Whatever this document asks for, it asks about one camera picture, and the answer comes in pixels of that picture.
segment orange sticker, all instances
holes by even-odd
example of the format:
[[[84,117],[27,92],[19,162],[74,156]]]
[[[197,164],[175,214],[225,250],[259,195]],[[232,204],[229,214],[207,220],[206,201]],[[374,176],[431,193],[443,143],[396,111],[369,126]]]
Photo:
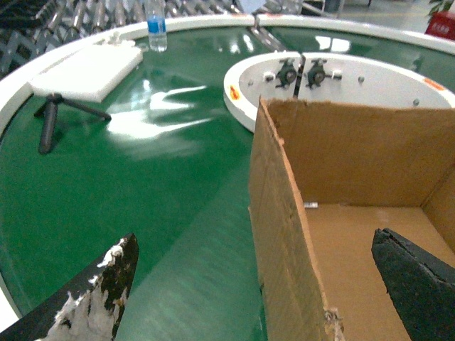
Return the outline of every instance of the orange sticker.
[[[442,85],[436,83],[433,80],[430,80],[429,78],[424,78],[424,82],[426,82],[430,87],[433,87],[434,89],[439,90],[439,91],[444,91],[446,89]]]
[[[234,85],[230,86],[230,98],[235,101],[240,98],[240,94],[237,89],[235,89]]]

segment white foam block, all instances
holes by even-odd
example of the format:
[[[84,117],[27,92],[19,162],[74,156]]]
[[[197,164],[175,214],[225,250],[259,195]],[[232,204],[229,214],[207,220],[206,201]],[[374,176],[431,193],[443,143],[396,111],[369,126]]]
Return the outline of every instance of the white foam block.
[[[67,99],[101,102],[141,61],[140,48],[92,45],[29,83],[38,96],[58,92]]]

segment red object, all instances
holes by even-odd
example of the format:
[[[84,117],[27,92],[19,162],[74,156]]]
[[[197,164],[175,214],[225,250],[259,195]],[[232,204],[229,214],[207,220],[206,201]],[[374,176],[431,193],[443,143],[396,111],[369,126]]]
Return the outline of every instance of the red object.
[[[438,12],[434,14],[425,33],[435,37],[455,40],[455,13]]]

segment cardboard box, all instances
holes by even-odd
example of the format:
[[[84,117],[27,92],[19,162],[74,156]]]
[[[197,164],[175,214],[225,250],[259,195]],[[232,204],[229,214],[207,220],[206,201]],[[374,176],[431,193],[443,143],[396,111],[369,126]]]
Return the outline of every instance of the cardboard box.
[[[409,340],[374,231],[455,266],[454,161],[453,109],[261,100],[250,214],[269,339]]]

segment blue bottle label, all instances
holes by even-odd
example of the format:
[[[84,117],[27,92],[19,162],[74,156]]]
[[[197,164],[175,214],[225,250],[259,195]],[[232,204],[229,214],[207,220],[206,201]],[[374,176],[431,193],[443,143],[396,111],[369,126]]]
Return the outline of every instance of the blue bottle label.
[[[147,19],[147,24],[149,25],[149,33],[165,33],[166,32],[166,23],[164,18],[161,17],[151,17]]]

